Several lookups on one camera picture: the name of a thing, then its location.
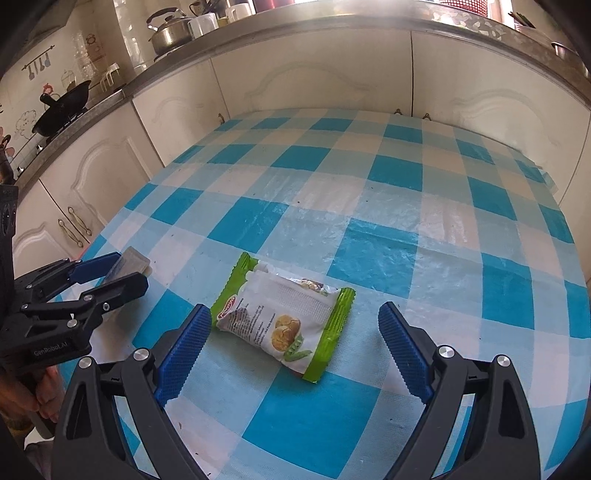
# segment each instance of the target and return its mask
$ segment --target metal screw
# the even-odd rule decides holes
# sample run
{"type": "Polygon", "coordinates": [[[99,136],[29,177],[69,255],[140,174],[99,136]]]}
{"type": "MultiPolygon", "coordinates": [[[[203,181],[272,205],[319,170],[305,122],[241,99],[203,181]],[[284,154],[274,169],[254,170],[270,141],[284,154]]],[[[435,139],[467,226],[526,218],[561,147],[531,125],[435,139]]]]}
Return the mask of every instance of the metal screw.
{"type": "Polygon", "coordinates": [[[455,354],[456,354],[456,352],[450,346],[443,345],[443,346],[439,347],[439,355],[441,355],[443,358],[451,358],[455,354]]]}
{"type": "Polygon", "coordinates": [[[150,356],[150,352],[146,348],[140,348],[134,352],[134,358],[136,360],[146,360],[150,356]]]}
{"type": "Polygon", "coordinates": [[[505,355],[499,355],[496,357],[496,363],[498,363],[502,367],[508,367],[511,365],[511,359],[505,355]]]}
{"type": "Polygon", "coordinates": [[[80,368],[88,368],[92,365],[92,358],[89,356],[84,356],[78,362],[78,366],[80,368]]]}

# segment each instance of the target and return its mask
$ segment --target kitchen cabinet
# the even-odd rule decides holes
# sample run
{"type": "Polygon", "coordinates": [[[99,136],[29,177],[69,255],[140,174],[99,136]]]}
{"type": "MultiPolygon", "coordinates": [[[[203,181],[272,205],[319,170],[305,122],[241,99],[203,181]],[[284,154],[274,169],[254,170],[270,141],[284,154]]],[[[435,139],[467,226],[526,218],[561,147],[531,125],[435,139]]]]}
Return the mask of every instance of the kitchen cabinet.
{"type": "Polygon", "coordinates": [[[557,201],[573,176],[589,110],[548,77],[464,41],[413,32],[414,115],[520,150],[552,177],[557,201]]]}
{"type": "Polygon", "coordinates": [[[17,232],[12,240],[15,276],[62,258],[78,259],[86,247],[88,242],[43,185],[33,184],[17,209],[17,232]]]}
{"type": "Polygon", "coordinates": [[[126,103],[69,146],[40,180],[92,242],[162,167],[134,107],[126,103]]]}
{"type": "Polygon", "coordinates": [[[574,244],[579,252],[585,280],[591,280],[591,137],[587,138],[573,181],[560,202],[574,244]]]}
{"type": "Polygon", "coordinates": [[[165,165],[228,119],[211,60],[190,66],[134,96],[134,105],[165,165]]]}
{"type": "Polygon", "coordinates": [[[230,117],[283,108],[411,114],[410,32],[335,29],[257,42],[212,58],[230,117]]]}

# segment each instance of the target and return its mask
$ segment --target mug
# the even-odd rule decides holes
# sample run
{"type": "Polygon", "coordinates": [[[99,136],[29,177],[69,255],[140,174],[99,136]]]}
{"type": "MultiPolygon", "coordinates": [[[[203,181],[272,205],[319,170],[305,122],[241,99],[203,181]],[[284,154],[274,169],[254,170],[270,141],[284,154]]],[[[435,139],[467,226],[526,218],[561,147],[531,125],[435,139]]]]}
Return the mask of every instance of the mug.
{"type": "Polygon", "coordinates": [[[197,18],[193,18],[189,22],[189,29],[193,34],[193,38],[202,37],[206,33],[212,32],[217,28],[219,28],[219,25],[217,24],[216,14],[201,15],[197,18]]]}
{"type": "Polygon", "coordinates": [[[228,21],[233,23],[254,15],[254,12],[249,4],[236,4],[230,8],[226,8],[226,15],[228,16],[228,21]]]}

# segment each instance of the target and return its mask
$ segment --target wok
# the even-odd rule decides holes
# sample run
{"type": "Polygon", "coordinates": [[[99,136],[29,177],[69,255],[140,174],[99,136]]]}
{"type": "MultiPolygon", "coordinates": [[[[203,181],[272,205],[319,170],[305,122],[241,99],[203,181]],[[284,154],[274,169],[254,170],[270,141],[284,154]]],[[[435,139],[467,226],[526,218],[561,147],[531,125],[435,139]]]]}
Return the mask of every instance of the wok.
{"type": "Polygon", "coordinates": [[[88,101],[88,87],[90,80],[82,82],[59,99],[54,100],[43,93],[39,100],[49,106],[33,127],[33,133],[44,137],[52,137],[68,120],[81,113],[88,101]]]}

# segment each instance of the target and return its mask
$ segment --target tablecloth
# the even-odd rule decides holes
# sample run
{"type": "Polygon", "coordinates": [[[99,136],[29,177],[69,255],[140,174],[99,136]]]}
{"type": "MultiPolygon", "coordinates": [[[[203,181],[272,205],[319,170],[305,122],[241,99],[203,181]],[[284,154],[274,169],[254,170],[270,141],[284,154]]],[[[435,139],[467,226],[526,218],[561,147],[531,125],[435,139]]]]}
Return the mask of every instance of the tablecloth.
{"type": "MultiPolygon", "coordinates": [[[[210,478],[382,479],[423,410],[378,332],[388,300],[465,358],[511,357],[544,477],[579,433],[591,326],[576,248],[539,169],[488,138],[387,113],[251,113],[154,177],[85,258],[128,246],[151,259],[150,287],[95,332],[99,361],[151,347],[194,304],[211,306],[242,251],[357,291],[316,385],[211,333],[166,408],[210,478]]],[[[470,401],[436,473],[453,463],[470,401]]],[[[154,474],[125,402],[118,408],[138,466],[154,474]]]]}

